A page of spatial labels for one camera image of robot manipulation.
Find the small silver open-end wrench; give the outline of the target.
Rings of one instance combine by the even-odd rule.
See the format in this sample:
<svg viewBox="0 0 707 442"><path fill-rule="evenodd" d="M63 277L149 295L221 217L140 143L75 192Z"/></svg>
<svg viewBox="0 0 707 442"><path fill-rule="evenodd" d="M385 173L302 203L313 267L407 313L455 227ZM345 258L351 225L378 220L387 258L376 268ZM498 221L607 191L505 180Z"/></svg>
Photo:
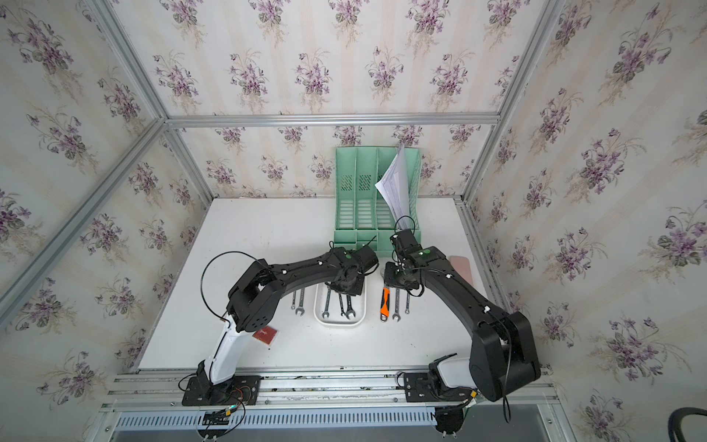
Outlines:
<svg viewBox="0 0 707 442"><path fill-rule="evenodd" d="M321 316L324 320L328 320L329 316L330 316L330 303L331 303L331 288L330 287L327 287L326 295L325 295L324 299L325 299L324 309L322 311Z"/></svg>

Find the orange handled adjustable wrench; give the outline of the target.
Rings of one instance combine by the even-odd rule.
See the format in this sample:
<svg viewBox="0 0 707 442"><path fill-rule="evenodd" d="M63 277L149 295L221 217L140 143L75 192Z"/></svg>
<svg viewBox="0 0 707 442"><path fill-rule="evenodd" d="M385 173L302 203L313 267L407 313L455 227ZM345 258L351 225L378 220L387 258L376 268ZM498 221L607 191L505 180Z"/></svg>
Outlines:
<svg viewBox="0 0 707 442"><path fill-rule="evenodd" d="M390 318L390 288L386 285L381 290L379 318L382 322L387 322Z"/></svg>

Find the silver combination wrench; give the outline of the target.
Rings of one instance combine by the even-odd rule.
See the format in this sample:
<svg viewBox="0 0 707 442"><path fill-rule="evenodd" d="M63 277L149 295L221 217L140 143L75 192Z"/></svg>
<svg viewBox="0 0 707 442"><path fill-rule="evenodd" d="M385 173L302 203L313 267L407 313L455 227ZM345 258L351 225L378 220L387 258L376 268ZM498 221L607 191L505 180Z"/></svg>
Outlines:
<svg viewBox="0 0 707 442"><path fill-rule="evenodd" d="M394 293L394 311L392 314L392 320L395 320L395 322L399 322L401 320L401 314L400 314L400 290L398 288L395 288L395 293Z"/></svg>

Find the large silver open-end wrench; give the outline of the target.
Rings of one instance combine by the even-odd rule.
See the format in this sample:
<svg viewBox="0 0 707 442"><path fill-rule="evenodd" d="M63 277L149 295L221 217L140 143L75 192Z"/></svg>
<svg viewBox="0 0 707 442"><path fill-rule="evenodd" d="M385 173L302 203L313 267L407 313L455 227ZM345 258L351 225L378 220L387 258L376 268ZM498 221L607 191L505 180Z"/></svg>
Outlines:
<svg viewBox="0 0 707 442"><path fill-rule="evenodd" d="M296 304L295 313L296 315L302 317L305 314L304 302L305 302L306 289L302 288L298 291L298 303Z"/></svg>

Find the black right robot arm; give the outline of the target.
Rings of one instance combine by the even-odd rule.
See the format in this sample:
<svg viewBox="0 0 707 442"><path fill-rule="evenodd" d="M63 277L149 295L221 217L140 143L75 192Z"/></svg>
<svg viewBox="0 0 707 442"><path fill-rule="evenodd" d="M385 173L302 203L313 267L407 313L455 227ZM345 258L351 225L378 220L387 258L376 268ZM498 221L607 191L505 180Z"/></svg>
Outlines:
<svg viewBox="0 0 707 442"><path fill-rule="evenodd" d="M390 237L395 263L384 281L389 287L429 289L455 314L471 337L469 376L489 401L498 401L541 377L532 327L520 311L508 313L468 283L435 246L423 247L412 230Z"/></svg>

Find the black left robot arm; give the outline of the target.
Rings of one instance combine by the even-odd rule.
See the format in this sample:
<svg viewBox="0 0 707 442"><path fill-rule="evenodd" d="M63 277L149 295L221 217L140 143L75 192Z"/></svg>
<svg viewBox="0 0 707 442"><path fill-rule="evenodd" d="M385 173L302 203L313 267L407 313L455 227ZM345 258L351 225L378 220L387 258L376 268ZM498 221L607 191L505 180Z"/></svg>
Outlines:
<svg viewBox="0 0 707 442"><path fill-rule="evenodd" d="M379 258L367 245L356 250L331 247L322 255L294 263L270 264L254 258L229 289L225 310L209 311L223 329L213 353L199 363L197 379L207 388L230 380L243 353L239 341L269 325L281 298L319 284L343 296L358 297L366 277L377 267Z"/></svg>

